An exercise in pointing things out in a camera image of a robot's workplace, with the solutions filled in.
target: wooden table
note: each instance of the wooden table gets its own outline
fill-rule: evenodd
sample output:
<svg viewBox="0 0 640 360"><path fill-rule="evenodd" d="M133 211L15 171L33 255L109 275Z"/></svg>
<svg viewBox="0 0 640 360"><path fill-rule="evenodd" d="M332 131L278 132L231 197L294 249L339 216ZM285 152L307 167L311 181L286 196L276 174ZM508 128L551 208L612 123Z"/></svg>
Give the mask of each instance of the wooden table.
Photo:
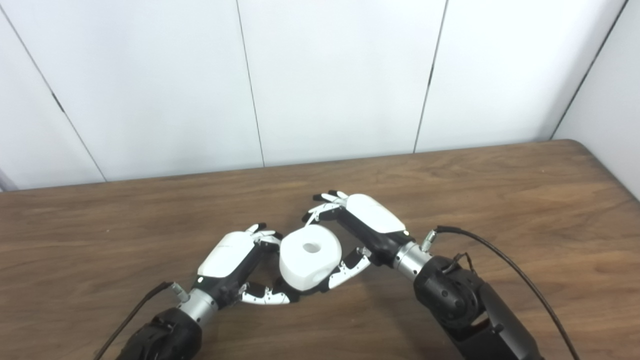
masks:
<svg viewBox="0 0 640 360"><path fill-rule="evenodd" d="M0 193L3 359L90 359L161 281L188 286L222 236L267 222L302 226L314 193L366 193L421 239L438 224L488 238L537 283L583 359L640 359L640 206L570 141L431 152ZM330 224L344 251L357 242ZM569 359L551 320L517 275L470 240L442 235L435 254L468 250L534 334ZM271 258L254 274L277 275ZM105 359L159 311L150 301ZM280 307L218 313L197 359L460 359L412 286L367 269L325 294Z"/></svg>

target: white object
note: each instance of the white object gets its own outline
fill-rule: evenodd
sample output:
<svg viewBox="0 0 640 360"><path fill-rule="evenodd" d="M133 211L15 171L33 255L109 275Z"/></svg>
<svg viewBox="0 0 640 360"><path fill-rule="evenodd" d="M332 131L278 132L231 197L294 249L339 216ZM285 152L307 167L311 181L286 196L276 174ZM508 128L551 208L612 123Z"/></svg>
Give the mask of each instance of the white object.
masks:
<svg viewBox="0 0 640 360"><path fill-rule="evenodd" d="M24 190L103 182L2 13L0 44L0 186Z"/></svg>
<svg viewBox="0 0 640 360"><path fill-rule="evenodd" d="M272 289L265 288L262 297L255 297L247 292L243 292L240 301L255 305L284 305L289 303L289 298L284 293L274 294Z"/></svg>
<svg viewBox="0 0 640 360"><path fill-rule="evenodd" d="M340 263L342 247L327 228L309 225L287 235L280 246L280 273L300 291L318 285Z"/></svg>
<svg viewBox="0 0 640 360"><path fill-rule="evenodd" d="M629 1L554 139L583 143L640 199L640 2Z"/></svg>
<svg viewBox="0 0 640 360"><path fill-rule="evenodd" d="M400 219L368 195L356 193L349 196L346 208L360 221L379 233L387 234L406 230Z"/></svg>
<svg viewBox="0 0 640 360"><path fill-rule="evenodd" d="M623 3L449 1L417 151L548 140Z"/></svg>
<svg viewBox="0 0 640 360"><path fill-rule="evenodd" d="M255 246L251 233L228 233L198 267L198 276L225 277L231 274Z"/></svg>
<svg viewBox="0 0 640 360"><path fill-rule="evenodd" d="M267 166L413 151L444 0L238 4Z"/></svg>
<svg viewBox="0 0 640 360"><path fill-rule="evenodd" d="M108 181L262 166L235 1L0 3Z"/></svg>
<svg viewBox="0 0 640 360"><path fill-rule="evenodd" d="M367 256L362 256L362 259L360 259L356 266L351 269L348 268L343 261L341 261L340 265L338 265L339 271L329 276L329 289L333 289L336 286L339 286L345 281L349 280L350 278L358 275L369 265L371 265L371 262L369 261L369 258Z"/></svg>

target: robotic hand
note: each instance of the robotic hand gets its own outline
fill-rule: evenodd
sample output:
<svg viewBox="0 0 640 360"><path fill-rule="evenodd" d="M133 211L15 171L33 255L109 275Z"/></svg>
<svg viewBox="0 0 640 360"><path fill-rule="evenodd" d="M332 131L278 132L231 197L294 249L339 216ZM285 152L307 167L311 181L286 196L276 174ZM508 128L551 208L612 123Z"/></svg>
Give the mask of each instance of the robotic hand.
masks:
<svg viewBox="0 0 640 360"><path fill-rule="evenodd" d="M395 215L367 195L329 191L314 200L325 204L309 210L302 221L337 220L365 245L371 263L409 278L418 301L465 359L542 360L534 338L493 288L472 268L459 266L462 255L449 259L429 253L438 230L448 228L431 231L418 245Z"/></svg>
<svg viewBox="0 0 640 360"><path fill-rule="evenodd" d="M177 283L164 283L164 286L158 286L154 291L159 292L171 286L180 299L180 304L159 313L151 322L133 334L117 360L191 360L200 350L204 325L217 311L239 301L257 305L297 302L301 295L310 295L318 291L324 293L369 266L368 256L371 253L367 249L355 249L337 266L329 267L326 273L321 273L320 279L313 283L305 283L304 286L294 287L282 276L275 281L273 289L247 282L247 278L262 259L262 255L280 251L283 244L294 244L300 240L303 242L335 241L339 246L335 235L319 225L305 226L284 239L275 231L263 231L265 227L266 224L255 224L246 231L235 231L222 238L198 267L196 279L188 294ZM303 265L298 272L317 270L312 264L304 263ZM95 359L102 356L137 309L153 296L152 293L143 299Z"/></svg>
<svg viewBox="0 0 640 360"><path fill-rule="evenodd" d="M198 267L188 294L178 284L171 284L180 304L159 313L133 334L117 359L191 360L200 350L203 326L217 311L241 300L246 280L262 255L278 251L282 235L263 231L265 227L255 224L246 231L225 235Z"/></svg>

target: black cable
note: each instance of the black cable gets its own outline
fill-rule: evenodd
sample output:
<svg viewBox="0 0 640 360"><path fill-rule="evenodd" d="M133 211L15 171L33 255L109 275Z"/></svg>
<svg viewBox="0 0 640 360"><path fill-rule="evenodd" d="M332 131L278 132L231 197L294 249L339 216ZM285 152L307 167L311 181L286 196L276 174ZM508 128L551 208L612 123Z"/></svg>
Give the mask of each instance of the black cable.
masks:
<svg viewBox="0 0 640 360"><path fill-rule="evenodd" d="M545 309L549 313L549 316L551 316L551 320L554 321L554 324L556 325L558 331L560 332L560 335L564 339L564 342L566 343L566 346L569 348L569 352L571 352L571 355L573 356L574 360L580 360L580 357L578 356L578 353L576 352L575 347L573 346L573 343L571 342L571 339L569 338L569 335L566 333L564 327L562 326L562 323L560 322L560 319L558 318L558 316L556 315L554 310L551 308L551 305L549 305L549 303L547 302L545 297L542 295L540 290L538 290L536 285L518 267L518 265L516 265L516 263L513 262L513 260L509 259L509 257L507 255L505 255L502 251L500 251L497 247L495 247L490 242L486 241L485 239L481 238L480 236L478 236L478 235L476 235L474 233L470 233L470 232L468 232L466 230L462 230L459 227L438 226L435 229L435 231L436 231L436 233L453 233L453 234L460 234L460 235L468 236L469 238L472 238L475 241L478 241L479 243L481 243L484 246L488 247L491 251L493 251L496 255L498 255L499 258L501 258L507 264L509 264L509 266L511 266L513 268L513 270L515 270L515 272L518 273L518 275L522 278L522 280L524 280L524 282L527 283L527 285L530 287L531 291L533 291L533 293L536 294L536 296L538 297L538 300L540 300L540 302L542 303L542 306L545 307Z"/></svg>
<svg viewBox="0 0 640 360"><path fill-rule="evenodd" d="M454 270L456 268L456 265L460 262L460 259L462 259L462 257L465 257L465 256L467 257L467 263L469 264L469 270L471 270L471 272L474 275L477 275L477 272L474 269L474 264L471 262L471 257L469 256L468 252L464 252L462 254L455 255L453 257L453 261L451 261L451 264L449 265L449 267L447 267L445 270L442 270L442 273L447 275L449 272Z"/></svg>
<svg viewBox="0 0 640 360"><path fill-rule="evenodd" d="M156 296L160 291L163 291L164 289L168 288L172 284L173 284L172 282L166 282L165 281L165 282L161 283L160 285L156 286L150 292L148 292L145 295L145 297L143 297L142 300L140 300L138 305L136 305L136 307L133 308L131 313L129 313L129 316L127 316L127 318L124 319L124 321L120 324L120 326L118 326L116 331L109 337L109 339L107 339L107 342L104 343L104 345L102 346L100 351L98 351L98 353L95 355L93 360L99 360L102 357L102 355L104 355L104 353L107 351L107 349L109 348L109 346L111 345L113 340L116 340L116 338L118 337L118 335L120 334L122 329L124 329L124 327L127 326L127 324L131 321L131 319L133 319L133 317L136 316L138 311L142 308L142 306L144 306L144 304L147 301L149 301L149 299L151 299L152 297Z"/></svg>

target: white foam block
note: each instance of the white foam block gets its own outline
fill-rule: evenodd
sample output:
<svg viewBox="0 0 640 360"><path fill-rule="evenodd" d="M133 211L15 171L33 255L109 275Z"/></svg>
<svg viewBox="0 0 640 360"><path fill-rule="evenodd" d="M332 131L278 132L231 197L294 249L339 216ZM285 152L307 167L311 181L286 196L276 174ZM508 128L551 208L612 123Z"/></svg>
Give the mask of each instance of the white foam block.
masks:
<svg viewBox="0 0 640 360"><path fill-rule="evenodd" d="M338 238L327 228L309 225L287 235L280 246L280 273L300 291L318 285L342 258Z"/></svg>

